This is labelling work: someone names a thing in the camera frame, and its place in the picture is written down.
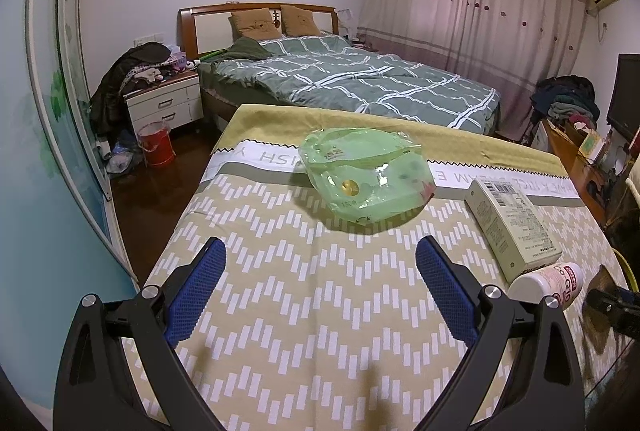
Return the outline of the pale green cardboard box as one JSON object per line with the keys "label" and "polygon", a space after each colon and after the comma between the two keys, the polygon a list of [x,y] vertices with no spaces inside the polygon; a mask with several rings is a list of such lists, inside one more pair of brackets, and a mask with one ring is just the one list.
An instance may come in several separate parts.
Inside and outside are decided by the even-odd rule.
{"label": "pale green cardboard box", "polygon": [[523,274],[554,264],[562,255],[536,206],[506,180],[476,178],[466,192],[465,202],[508,284]]}

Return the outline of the white Q10 supplement bottle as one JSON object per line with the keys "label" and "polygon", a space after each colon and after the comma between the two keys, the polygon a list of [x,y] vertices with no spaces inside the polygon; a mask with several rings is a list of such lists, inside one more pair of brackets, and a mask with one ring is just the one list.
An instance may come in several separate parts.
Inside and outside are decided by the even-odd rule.
{"label": "white Q10 supplement bottle", "polygon": [[577,263],[556,262],[516,278],[508,295],[512,300],[535,304],[552,297],[566,310],[582,291],[584,281],[585,274]]}

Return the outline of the green plastic bag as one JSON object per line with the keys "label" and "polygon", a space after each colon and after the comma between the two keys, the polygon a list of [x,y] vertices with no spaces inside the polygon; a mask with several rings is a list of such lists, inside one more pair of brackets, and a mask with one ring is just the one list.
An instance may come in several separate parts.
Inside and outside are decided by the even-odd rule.
{"label": "green plastic bag", "polygon": [[423,208],[435,180],[420,144],[401,132],[327,128],[298,148],[310,183],[340,219],[369,225]]}

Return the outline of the brown plastic tray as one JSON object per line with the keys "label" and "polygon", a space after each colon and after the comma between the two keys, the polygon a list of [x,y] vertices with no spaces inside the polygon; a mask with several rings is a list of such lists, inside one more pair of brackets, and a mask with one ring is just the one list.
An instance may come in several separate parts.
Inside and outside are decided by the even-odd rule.
{"label": "brown plastic tray", "polygon": [[597,274],[591,279],[587,291],[587,304],[597,312],[608,313],[624,302],[622,289],[615,281],[608,269],[601,265]]}

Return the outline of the yellow rimmed blue trash bin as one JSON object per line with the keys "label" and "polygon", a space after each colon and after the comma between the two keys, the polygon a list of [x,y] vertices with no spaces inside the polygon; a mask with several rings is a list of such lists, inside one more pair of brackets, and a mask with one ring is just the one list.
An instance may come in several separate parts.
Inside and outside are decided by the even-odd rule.
{"label": "yellow rimmed blue trash bin", "polygon": [[614,252],[614,255],[616,255],[617,261],[618,263],[620,263],[620,267],[623,269],[623,273],[629,289],[633,292],[639,292],[639,284],[637,278],[636,276],[634,276],[634,271],[630,267],[628,261],[617,249],[613,248],[612,251]]}

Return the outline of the patterned beige green tablecloth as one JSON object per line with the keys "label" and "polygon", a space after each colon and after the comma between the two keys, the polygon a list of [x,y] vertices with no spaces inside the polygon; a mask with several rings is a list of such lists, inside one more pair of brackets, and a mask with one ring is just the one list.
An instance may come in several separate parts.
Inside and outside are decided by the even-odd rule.
{"label": "patterned beige green tablecloth", "polygon": [[[309,183],[298,147],[328,128],[407,135],[433,165],[422,208],[359,226]],[[624,281],[598,222],[561,161],[532,148],[441,126],[332,110],[245,105],[218,140],[200,185],[146,279],[159,285],[220,239],[227,262],[177,355],[230,430],[410,430],[454,375],[454,339],[416,269],[433,237],[482,284],[504,287],[464,201],[472,180],[514,180],[587,278]]]}

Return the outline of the sliding wardrobe door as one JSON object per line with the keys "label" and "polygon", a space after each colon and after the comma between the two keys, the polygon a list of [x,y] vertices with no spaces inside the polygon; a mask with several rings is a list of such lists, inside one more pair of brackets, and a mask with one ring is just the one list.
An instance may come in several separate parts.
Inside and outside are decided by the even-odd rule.
{"label": "sliding wardrobe door", "polygon": [[50,411],[80,298],[134,290],[89,126],[79,0],[1,0],[1,366]]}

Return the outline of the wooden desk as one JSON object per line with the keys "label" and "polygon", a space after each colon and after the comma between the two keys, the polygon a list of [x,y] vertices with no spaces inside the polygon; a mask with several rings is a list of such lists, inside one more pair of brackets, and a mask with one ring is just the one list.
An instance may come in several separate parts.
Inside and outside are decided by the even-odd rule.
{"label": "wooden desk", "polygon": [[580,154],[578,147],[548,120],[542,120],[552,154],[558,157],[572,180],[580,199],[599,225],[607,231],[620,219],[630,192],[623,173],[609,177]]}

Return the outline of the dark clothes pile on cabinet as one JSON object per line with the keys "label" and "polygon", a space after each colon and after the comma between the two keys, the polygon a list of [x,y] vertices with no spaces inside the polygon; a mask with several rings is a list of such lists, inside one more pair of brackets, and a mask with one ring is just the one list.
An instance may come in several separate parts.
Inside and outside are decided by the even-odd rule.
{"label": "dark clothes pile on cabinet", "polygon": [[127,133],[134,135],[126,97],[178,76],[189,67],[186,54],[166,45],[147,42],[127,50],[104,74],[90,99],[90,125],[94,135],[115,145]]}

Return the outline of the black television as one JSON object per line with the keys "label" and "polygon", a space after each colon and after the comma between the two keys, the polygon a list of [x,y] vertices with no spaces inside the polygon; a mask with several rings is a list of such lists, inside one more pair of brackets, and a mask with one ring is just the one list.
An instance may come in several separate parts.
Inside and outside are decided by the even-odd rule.
{"label": "black television", "polygon": [[640,122],[640,55],[619,54],[606,122],[631,142]]}

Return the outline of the green checked duvet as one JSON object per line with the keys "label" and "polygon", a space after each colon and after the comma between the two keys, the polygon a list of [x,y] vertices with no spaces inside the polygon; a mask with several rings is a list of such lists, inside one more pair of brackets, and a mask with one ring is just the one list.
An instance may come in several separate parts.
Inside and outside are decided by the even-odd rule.
{"label": "green checked duvet", "polygon": [[342,110],[488,135],[500,94],[448,71],[354,47],[338,35],[237,39],[202,58],[204,90],[233,106]]}

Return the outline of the wooden bed with headboard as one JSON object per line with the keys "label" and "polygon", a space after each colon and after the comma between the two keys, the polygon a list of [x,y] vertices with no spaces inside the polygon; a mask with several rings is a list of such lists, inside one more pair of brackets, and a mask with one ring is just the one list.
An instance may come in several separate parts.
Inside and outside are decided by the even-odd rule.
{"label": "wooden bed with headboard", "polygon": [[180,46],[200,63],[206,116],[300,106],[494,134],[500,94],[463,76],[380,54],[340,35],[329,6],[226,3],[179,10]]}

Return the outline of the brown pillow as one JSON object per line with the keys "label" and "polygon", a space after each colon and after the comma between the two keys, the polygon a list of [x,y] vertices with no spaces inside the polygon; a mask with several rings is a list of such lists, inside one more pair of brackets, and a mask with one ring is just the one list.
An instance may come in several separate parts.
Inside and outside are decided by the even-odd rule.
{"label": "brown pillow", "polygon": [[282,4],[281,16],[287,36],[317,36],[321,34],[321,30],[314,22],[314,14],[310,10]]}
{"label": "brown pillow", "polygon": [[274,24],[272,13],[267,7],[235,10],[231,13],[230,21],[235,39],[269,41],[282,38],[282,33]]}

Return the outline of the pink striped curtain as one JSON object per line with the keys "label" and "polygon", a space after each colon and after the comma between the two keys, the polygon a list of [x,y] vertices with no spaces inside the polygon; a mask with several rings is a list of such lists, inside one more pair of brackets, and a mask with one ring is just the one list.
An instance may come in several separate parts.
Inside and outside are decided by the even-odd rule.
{"label": "pink striped curtain", "polygon": [[520,139],[539,81],[569,74],[589,0],[364,0],[358,34],[381,53],[495,88],[497,131]]}

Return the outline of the right brown pillow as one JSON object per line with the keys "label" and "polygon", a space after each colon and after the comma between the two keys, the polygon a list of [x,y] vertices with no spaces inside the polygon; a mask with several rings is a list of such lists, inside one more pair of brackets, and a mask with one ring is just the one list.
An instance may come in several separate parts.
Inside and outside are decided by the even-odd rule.
{"label": "right brown pillow", "polygon": [[314,14],[310,10],[282,4],[281,16],[287,36],[317,36],[321,34],[321,30],[314,22]]}

